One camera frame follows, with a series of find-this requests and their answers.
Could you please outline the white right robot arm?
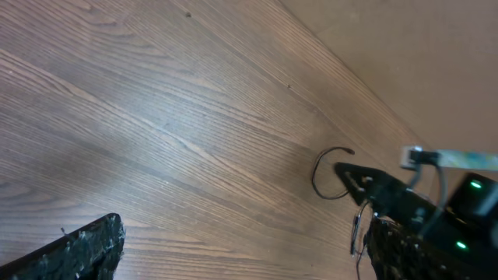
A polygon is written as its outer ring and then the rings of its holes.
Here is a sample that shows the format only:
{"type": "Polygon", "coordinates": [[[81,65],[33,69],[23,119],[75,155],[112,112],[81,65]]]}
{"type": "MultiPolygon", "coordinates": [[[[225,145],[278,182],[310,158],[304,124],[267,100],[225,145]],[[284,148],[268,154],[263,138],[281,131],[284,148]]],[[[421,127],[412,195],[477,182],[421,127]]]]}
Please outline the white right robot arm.
{"type": "Polygon", "coordinates": [[[355,203],[376,218],[366,238],[380,278],[495,279],[497,183],[467,173],[442,209],[382,170],[336,163],[355,203]]]}

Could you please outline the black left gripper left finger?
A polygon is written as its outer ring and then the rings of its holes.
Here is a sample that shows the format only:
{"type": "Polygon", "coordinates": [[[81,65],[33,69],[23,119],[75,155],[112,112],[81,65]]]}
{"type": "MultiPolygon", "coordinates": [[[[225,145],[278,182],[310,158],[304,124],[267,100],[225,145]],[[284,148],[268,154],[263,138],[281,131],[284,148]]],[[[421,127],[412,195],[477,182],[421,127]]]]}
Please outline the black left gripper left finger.
{"type": "Polygon", "coordinates": [[[6,280],[113,280],[125,245],[117,213],[99,219],[1,266],[6,280]]]}

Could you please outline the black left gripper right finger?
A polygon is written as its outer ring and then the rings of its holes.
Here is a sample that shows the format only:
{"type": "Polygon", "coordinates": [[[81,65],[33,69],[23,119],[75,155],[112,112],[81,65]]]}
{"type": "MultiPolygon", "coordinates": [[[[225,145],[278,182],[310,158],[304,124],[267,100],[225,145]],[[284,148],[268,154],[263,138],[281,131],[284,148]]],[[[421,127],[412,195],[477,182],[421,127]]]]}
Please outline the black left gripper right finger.
{"type": "Polygon", "coordinates": [[[490,274],[433,249],[399,225],[373,219],[365,247],[378,280],[479,280],[490,274]]]}

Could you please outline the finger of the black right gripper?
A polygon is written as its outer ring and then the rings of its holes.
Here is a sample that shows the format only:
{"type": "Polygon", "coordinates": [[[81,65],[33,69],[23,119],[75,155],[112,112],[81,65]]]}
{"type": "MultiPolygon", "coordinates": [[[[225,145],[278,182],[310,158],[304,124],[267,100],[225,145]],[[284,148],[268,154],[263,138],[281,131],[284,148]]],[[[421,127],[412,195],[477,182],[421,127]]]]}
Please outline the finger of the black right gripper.
{"type": "Polygon", "coordinates": [[[389,176],[382,170],[338,162],[334,171],[357,205],[372,200],[389,183],[389,176]]]}

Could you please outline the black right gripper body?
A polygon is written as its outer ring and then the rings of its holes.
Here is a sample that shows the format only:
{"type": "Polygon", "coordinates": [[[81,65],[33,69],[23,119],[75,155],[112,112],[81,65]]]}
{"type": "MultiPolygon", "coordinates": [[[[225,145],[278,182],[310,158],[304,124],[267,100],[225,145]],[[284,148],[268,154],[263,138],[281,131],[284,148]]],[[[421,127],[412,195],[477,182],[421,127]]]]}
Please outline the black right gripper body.
{"type": "Polygon", "coordinates": [[[425,240],[455,238],[454,221],[444,211],[447,185],[443,184],[440,188],[444,192],[444,199],[441,204],[434,205],[408,189],[404,182],[392,179],[386,187],[369,196],[369,200],[373,210],[380,216],[391,218],[425,240]]]}

